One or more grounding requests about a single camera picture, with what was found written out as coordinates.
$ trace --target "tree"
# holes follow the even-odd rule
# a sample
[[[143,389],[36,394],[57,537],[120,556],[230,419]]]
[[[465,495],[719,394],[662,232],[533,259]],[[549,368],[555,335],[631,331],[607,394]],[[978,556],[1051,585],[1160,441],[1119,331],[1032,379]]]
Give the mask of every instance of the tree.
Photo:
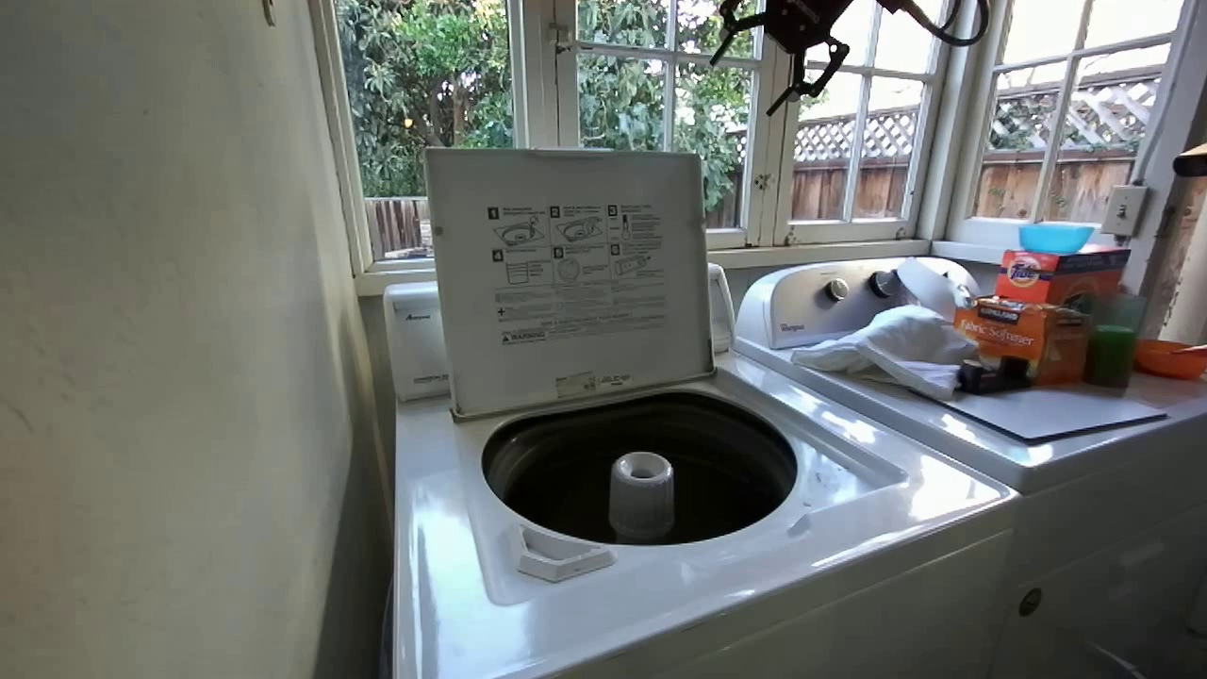
[[[662,46],[662,4],[586,0],[586,37]],[[716,46],[716,23],[679,23],[679,43]],[[344,0],[344,63],[369,197],[422,194],[426,148],[511,148],[505,12],[474,0]],[[674,141],[667,120],[667,63],[579,52],[577,101],[588,148],[694,153],[704,173],[704,212],[735,194],[746,75],[674,63]]]

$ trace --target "open washer lid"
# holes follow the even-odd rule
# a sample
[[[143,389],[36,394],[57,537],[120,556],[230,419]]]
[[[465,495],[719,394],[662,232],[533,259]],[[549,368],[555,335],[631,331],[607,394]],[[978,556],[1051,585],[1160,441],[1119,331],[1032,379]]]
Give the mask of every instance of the open washer lid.
[[[694,155],[428,153],[454,415],[713,374]]]

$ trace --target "white wall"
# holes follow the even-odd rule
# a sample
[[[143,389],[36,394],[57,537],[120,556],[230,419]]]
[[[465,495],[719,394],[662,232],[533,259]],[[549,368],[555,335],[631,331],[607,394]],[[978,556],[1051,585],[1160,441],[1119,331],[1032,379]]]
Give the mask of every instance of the white wall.
[[[381,449],[305,4],[276,23],[5,4],[5,679],[367,673]]]

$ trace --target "cardboard box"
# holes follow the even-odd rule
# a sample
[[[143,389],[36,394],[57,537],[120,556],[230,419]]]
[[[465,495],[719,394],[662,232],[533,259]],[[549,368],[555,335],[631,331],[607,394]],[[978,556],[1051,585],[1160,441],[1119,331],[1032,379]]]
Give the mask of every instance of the cardboard box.
[[[1042,258],[1007,249],[997,277],[997,293],[1032,306],[1071,306],[1095,315],[1106,300],[1119,293],[1126,249]]]
[[[1038,385],[1083,381],[1088,329],[1073,310],[978,300],[969,310],[954,310],[954,329],[987,359],[1029,363]]]

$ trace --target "window pane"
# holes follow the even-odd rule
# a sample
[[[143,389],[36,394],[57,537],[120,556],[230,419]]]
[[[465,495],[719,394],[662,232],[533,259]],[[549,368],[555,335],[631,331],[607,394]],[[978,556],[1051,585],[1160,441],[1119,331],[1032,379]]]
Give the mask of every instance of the window pane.
[[[1051,112],[1058,97],[1056,68],[1017,68],[997,75],[993,120],[987,120],[987,148],[980,160],[980,189],[972,217],[997,219],[1027,219],[1044,148],[1051,141]]]
[[[667,63],[577,57],[577,111],[586,148],[662,153]]]
[[[860,148],[856,219],[899,219],[905,208],[905,178],[921,129],[924,83],[871,80],[871,101]]]
[[[1160,46],[1077,63],[1047,219],[1099,224],[1106,217],[1110,194],[1126,183],[1150,131],[1164,57]]]
[[[798,97],[792,219],[840,219],[860,91],[860,75],[836,73],[823,97]]]
[[[1058,80],[1062,63],[997,75],[987,155],[1029,155],[1047,148]]]
[[[933,23],[945,23],[941,0],[916,0],[921,12],[929,12]],[[929,73],[934,57],[939,37],[933,37],[924,27],[916,27],[905,12],[881,17],[880,23],[880,46],[875,63],[894,73]]]
[[[1073,51],[1083,0],[1014,0],[1003,63],[1062,57]]]
[[[740,4],[735,19],[741,17],[758,17],[758,4]],[[723,57],[754,57],[754,37],[760,32],[741,32],[731,37],[731,46],[723,51]],[[713,0],[679,0],[679,32],[674,32],[674,46],[679,52],[704,52],[713,57],[719,51],[719,17]]]
[[[679,63],[674,153],[700,160],[704,228],[740,224],[749,91],[741,68]]]
[[[372,259],[426,258],[422,153],[511,148],[505,7],[344,0],[340,23]]]
[[[597,46],[667,46],[662,0],[577,0],[577,37]]]
[[[1088,57],[1062,119],[1058,153],[1131,153],[1144,145],[1169,46]]]
[[[1178,32],[1180,0],[1095,0],[1086,46],[1135,43]]]
[[[875,27],[871,23],[880,23],[880,7],[875,4],[850,4],[836,17],[828,33],[853,51],[845,57],[845,63],[871,63],[875,62],[875,43],[871,43]]]

